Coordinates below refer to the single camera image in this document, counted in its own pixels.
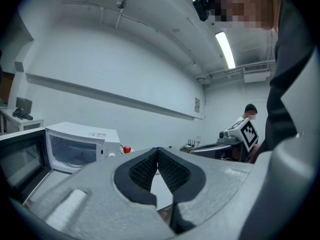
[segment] pipe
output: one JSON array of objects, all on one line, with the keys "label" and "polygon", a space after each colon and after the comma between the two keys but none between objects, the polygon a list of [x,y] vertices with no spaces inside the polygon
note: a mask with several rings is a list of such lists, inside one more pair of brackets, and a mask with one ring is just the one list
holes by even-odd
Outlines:
[{"label": "pipe", "polygon": [[267,45],[260,45],[260,46],[257,46],[257,47],[253,47],[253,48],[241,50],[241,53],[246,52],[246,51],[250,51],[250,50],[254,50],[254,49],[258,49],[258,48],[261,48],[261,47],[265,47],[265,46],[266,46],[266,47],[269,47],[269,46],[272,46],[272,45],[273,45],[273,43],[267,44]]},{"label": "pipe", "polygon": [[123,8],[120,10],[118,19],[116,20],[116,24],[115,24],[115,27],[114,27],[116,30],[118,29],[118,26],[119,26],[119,23],[120,23],[120,19],[121,19],[121,16],[123,15],[123,12],[124,12],[124,9],[125,9],[125,7],[127,5],[127,2],[128,2],[128,0],[123,0],[123,2],[122,2]]},{"label": "pipe", "polygon": [[83,1],[69,1],[69,2],[62,2],[62,5],[83,5],[83,6],[93,6],[101,8],[99,4],[92,3],[92,2],[83,2]]},{"label": "pipe", "polygon": [[[224,70],[220,70],[220,71],[216,71],[216,72],[213,72],[213,73],[209,73],[209,75],[212,77],[211,79],[219,79],[219,78],[224,78],[224,77],[227,77],[227,76],[233,76],[233,75],[237,75],[239,73],[242,73],[244,70],[243,70],[243,67],[247,67],[247,66],[252,66],[252,65],[258,65],[258,64],[263,64],[263,63],[273,63],[275,62],[274,59],[272,60],[265,60],[265,61],[261,61],[261,62],[254,62],[254,63],[248,63],[248,64],[244,64],[244,65],[241,65],[241,66],[237,66],[236,67],[236,70],[232,70],[232,71],[226,71],[225,69]],[[214,74],[218,74],[218,73],[221,73],[223,72],[224,74],[221,74],[219,76],[214,76]]]},{"label": "pipe", "polygon": [[103,17],[104,17],[105,9],[106,9],[106,8],[100,7],[100,10],[101,10],[100,26],[102,25],[102,19],[103,19]]},{"label": "pipe", "polygon": [[[258,64],[263,64],[263,63],[274,63],[274,62],[276,62],[275,59],[264,60],[264,61],[259,61],[259,62],[253,62],[253,63],[248,63],[248,64],[243,64],[243,65],[240,65],[240,66],[236,66],[235,68],[233,68],[233,70],[238,69],[238,68],[247,67],[247,66],[252,66],[252,65],[258,65]],[[208,73],[208,74],[217,74],[217,73],[220,73],[220,72],[227,72],[227,71],[232,71],[232,69],[222,69],[222,70],[211,72],[211,73]]]}]

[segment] table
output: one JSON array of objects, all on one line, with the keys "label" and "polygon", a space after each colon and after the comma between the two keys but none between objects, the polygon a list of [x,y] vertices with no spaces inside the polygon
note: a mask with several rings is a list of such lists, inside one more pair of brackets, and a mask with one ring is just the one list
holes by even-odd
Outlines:
[{"label": "table", "polygon": [[0,101],[0,109],[7,109],[8,104],[5,104],[4,102]]},{"label": "table", "polygon": [[33,120],[19,119],[18,117],[12,116],[12,113],[14,111],[15,109],[0,109],[1,135],[4,135],[5,133],[4,119],[6,119],[7,122],[10,122],[14,126],[16,126],[19,129],[19,132],[24,131],[25,127],[27,126],[35,125],[34,128],[36,128],[42,127],[44,125],[44,119],[37,114],[30,114],[30,116],[33,117]]}]

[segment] black cable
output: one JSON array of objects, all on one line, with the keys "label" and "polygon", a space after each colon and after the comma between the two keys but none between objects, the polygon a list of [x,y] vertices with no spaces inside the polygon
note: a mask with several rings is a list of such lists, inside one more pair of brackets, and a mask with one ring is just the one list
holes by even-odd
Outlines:
[{"label": "black cable", "polygon": [[124,17],[124,18],[126,18],[126,19],[132,20],[132,21],[134,21],[134,22],[138,22],[138,23],[141,23],[141,24],[143,24],[143,25],[146,25],[147,27],[149,27],[149,28],[151,28],[151,29],[154,29],[152,26],[149,26],[148,24],[146,24],[146,23],[144,23],[144,22],[141,22],[141,21],[139,21],[139,20],[136,20],[136,19],[133,19],[133,18],[124,16],[123,14],[119,14],[119,15],[121,15],[122,17]]}]

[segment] microwave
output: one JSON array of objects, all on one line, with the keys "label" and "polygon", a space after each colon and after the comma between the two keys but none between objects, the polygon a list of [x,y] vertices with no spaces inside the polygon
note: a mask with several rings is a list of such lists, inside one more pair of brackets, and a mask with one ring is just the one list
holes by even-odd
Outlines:
[{"label": "microwave", "polygon": [[72,174],[120,154],[116,130],[69,122],[0,136],[0,170],[22,204],[52,170]]},{"label": "microwave", "polygon": [[114,129],[70,122],[46,127],[46,147],[54,170],[74,173],[83,166],[120,154],[120,140]]}]

